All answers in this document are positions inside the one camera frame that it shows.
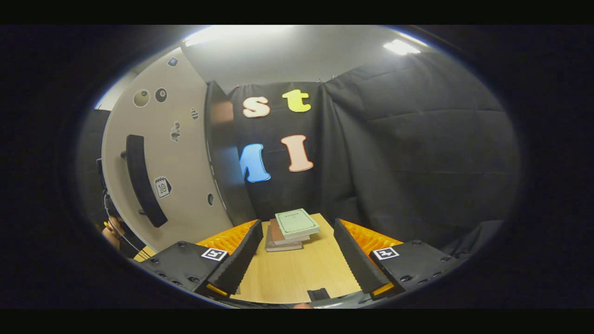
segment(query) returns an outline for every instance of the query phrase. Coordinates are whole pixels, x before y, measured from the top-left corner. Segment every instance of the stack of books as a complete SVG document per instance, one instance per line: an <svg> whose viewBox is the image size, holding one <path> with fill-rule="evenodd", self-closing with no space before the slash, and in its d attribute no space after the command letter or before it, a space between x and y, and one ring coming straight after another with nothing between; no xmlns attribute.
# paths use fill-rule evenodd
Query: stack of books
<svg viewBox="0 0 594 334"><path fill-rule="evenodd" d="M318 223L304 209L276 213L266 234L266 251L300 250L303 241L320 231Z"/></svg>

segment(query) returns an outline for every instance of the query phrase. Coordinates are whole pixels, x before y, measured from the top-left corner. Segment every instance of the person's hand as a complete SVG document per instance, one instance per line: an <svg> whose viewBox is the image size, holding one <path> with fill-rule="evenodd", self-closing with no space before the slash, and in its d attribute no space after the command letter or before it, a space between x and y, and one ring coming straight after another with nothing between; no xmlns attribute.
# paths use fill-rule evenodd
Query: person's hand
<svg viewBox="0 0 594 334"><path fill-rule="evenodd" d="M313 307L311 307L307 303L301 303L301 304L297 304L297 305L293 306L293 308L313 308Z"/></svg>

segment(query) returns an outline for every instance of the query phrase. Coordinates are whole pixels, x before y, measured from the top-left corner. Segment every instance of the black curtain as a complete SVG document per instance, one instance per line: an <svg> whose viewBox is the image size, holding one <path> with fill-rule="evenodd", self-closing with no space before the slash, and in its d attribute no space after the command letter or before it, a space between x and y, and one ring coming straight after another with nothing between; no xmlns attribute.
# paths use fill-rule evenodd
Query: black curtain
<svg viewBox="0 0 594 334"><path fill-rule="evenodd" d="M281 95L309 93L307 112ZM248 85L231 92L239 154L264 145L271 179L248 183L259 218L303 207L401 241L444 247L481 222L505 218L519 174L508 115L467 69L440 53L389 55L326 83ZM270 114L246 118L264 96ZM280 139L307 136L314 167L290 172Z"/></svg>

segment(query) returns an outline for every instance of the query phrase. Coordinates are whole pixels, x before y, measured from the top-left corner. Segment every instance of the orange gripper pad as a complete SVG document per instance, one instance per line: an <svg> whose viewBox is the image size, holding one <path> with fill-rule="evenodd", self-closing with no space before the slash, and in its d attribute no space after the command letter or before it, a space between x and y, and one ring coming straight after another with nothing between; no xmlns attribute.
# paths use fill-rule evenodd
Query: orange gripper pad
<svg viewBox="0 0 594 334"><path fill-rule="evenodd" d="M403 244L401 241L392 239L368 228L364 228L363 226L353 224L343 219L340 221L345 225L347 231L349 231L351 236L353 236L353 239L355 239L357 245L361 247L361 250L363 250L372 263L374 262L369 256L371 251Z"/></svg>
<svg viewBox="0 0 594 334"><path fill-rule="evenodd" d="M248 233L250 227L255 224L258 219L243 223L227 231L213 235L210 238L204 239L197 243L199 246L216 248L218 250L225 250L229 255L233 254L235 249L239 246L245 235Z"/></svg>

